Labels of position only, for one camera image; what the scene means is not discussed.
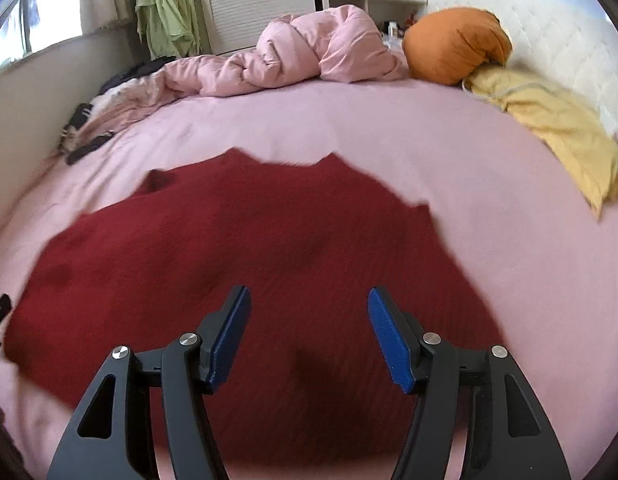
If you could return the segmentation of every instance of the hanging clothes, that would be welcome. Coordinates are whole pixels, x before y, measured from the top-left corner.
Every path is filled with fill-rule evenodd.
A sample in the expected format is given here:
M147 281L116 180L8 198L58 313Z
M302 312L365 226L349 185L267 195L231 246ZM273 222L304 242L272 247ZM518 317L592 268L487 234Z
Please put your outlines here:
M194 0L136 0L136 14L152 59L202 54Z

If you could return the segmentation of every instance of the orange pillow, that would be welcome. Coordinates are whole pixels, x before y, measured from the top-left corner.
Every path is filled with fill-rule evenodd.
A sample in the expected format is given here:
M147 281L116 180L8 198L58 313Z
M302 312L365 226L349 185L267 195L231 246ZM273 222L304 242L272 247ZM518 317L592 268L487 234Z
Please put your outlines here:
M404 35L411 77L455 85L487 61L506 63L511 41L492 13L452 7L424 16Z

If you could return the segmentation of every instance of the white headboard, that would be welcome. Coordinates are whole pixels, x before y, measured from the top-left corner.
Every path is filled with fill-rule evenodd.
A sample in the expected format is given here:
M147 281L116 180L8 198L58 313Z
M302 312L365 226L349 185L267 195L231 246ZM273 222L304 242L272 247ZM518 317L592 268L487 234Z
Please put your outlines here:
M493 12L514 45L508 66L525 66L585 96L618 123L618 32L559 0L429 0L429 12L470 6Z

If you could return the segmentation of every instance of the yellow pillowcase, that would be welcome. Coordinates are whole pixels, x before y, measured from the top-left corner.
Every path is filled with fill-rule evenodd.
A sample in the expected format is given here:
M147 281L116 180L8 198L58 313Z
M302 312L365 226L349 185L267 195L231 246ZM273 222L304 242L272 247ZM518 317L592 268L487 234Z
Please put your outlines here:
M492 13L452 7L411 25L403 50L411 77L455 85L484 62L506 64L512 46Z
M583 99L538 75L499 66L480 67L465 85L543 140L597 217L607 198L618 199L618 145Z

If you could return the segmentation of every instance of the red cloth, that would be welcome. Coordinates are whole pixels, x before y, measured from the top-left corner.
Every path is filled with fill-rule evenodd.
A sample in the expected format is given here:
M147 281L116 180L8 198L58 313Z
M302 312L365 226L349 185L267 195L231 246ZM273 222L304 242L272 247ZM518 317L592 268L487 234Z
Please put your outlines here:
M152 171L129 199L52 239L4 349L76 406L112 348L167 345L236 283L251 289L251 319L228 383L206 400L227 462L400 451L414 399L391 383L372 332L372 286L456 345L502 342L426 206L405 205L334 155L295 167L231 150Z

